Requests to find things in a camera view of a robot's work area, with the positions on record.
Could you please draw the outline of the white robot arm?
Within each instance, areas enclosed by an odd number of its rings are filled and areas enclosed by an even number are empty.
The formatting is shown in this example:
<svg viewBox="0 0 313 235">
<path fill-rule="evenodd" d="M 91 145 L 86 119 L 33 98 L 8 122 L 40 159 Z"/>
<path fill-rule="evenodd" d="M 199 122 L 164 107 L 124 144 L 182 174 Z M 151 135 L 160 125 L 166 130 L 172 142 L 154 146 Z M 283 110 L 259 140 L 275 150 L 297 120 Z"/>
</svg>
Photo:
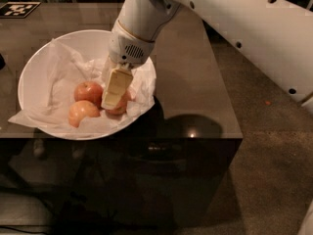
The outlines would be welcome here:
<svg viewBox="0 0 313 235">
<path fill-rule="evenodd" d="M 113 56 L 157 81 L 119 166 L 142 228 L 119 235 L 311 233 L 312 41 L 285 0 L 124 1 Z"/>
</svg>

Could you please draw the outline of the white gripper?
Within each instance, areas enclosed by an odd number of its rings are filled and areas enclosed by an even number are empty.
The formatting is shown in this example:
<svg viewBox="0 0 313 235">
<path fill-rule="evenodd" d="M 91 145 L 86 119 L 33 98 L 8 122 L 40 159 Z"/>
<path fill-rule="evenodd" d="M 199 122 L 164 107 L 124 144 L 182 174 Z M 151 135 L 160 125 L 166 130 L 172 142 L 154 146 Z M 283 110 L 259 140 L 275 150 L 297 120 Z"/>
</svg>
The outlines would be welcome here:
<svg viewBox="0 0 313 235">
<path fill-rule="evenodd" d="M 114 109 L 133 80 L 131 68 L 117 66 L 116 63 L 141 66 L 148 60 L 154 47 L 154 42 L 133 36 L 119 21 L 114 23 L 109 40 L 109 57 L 102 69 L 105 88 L 101 106 L 104 109 Z"/>
</svg>

